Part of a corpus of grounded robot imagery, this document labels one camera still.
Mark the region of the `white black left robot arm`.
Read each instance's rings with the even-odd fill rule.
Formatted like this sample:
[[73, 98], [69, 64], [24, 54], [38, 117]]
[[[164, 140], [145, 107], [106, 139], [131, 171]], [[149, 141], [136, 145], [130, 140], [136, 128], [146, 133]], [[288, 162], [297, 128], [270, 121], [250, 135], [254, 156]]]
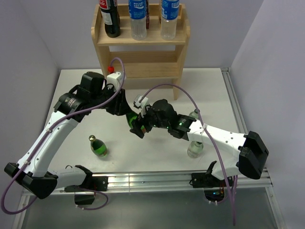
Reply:
[[77, 186], [92, 187], [92, 172], [80, 165], [63, 171], [48, 171], [58, 149], [72, 130], [92, 110], [122, 116], [131, 112], [123, 84], [125, 72], [107, 76], [86, 72], [81, 82], [59, 97], [48, 124], [28, 152], [17, 162], [8, 163], [4, 171], [39, 199], [48, 197], [55, 189]]

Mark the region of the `Pocari Sweat bottle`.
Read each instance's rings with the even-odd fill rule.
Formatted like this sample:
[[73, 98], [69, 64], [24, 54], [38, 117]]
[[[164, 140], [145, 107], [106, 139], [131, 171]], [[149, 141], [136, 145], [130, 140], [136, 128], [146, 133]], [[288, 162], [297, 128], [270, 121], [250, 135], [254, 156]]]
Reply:
[[129, 16], [131, 22], [131, 35], [135, 40], [144, 40], [146, 31], [146, 1], [129, 0]]
[[179, 0], [162, 0], [161, 4], [161, 38], [173, 40], [176, 36]]

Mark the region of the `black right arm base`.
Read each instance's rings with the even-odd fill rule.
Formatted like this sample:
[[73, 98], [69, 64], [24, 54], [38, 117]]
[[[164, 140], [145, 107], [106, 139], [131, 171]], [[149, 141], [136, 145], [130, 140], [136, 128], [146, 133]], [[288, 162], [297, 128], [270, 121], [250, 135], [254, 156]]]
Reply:
[[214, 187], [225, 187], [225, 180], [219, 180], [212, 175], [206, 173], [191, 173], [191, 180], [189, 184], [193, 188], [214, 188]]

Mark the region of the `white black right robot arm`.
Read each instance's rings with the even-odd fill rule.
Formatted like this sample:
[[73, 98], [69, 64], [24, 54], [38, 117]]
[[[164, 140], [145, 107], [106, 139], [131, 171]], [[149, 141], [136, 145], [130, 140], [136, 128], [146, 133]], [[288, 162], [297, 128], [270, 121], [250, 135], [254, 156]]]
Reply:
[[211, 162], [205, 173], [193, 175], [193, 187], [218, 187], [226, 178], [236, 175], [260, 179], [269, 151], [258, 133], [234, 133], [201, 124], [191, 116], [178, 114], [165, 99], [150, 105], [148, 98], [140, 96], [133, 105], [141, 110], [131, 122], [131, 132], [138, 137], [143, 138], [154, 127], [163, 128], [175, 138], [216, 146], [218, 153], [231, 155], [227, 160]]

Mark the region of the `blue grape juice carton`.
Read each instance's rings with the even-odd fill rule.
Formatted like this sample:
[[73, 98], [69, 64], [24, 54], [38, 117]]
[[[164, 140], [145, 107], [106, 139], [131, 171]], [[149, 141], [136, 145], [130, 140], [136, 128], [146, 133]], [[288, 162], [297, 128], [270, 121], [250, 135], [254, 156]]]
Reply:
[[150, 27], [149, 1], [146, 0], [146, 29]]

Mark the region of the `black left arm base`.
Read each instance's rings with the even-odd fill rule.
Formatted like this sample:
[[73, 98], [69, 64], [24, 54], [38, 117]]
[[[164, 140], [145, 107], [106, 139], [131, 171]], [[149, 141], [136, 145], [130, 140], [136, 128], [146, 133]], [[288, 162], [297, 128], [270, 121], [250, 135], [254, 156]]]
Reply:
[[107, 190], [108, 187], [108, 177], [107, 176], [98, 176], [92, 177], [91, 182], [83, 187], [79, 186], [68, 186], [64, 188], [66, 193], [75, 193], [74, 202], [76, 205], [84, 206], [91, 205], [98, 196], [105, 197], [105, 204], [108, 203], [108, 196], [103, 192]]

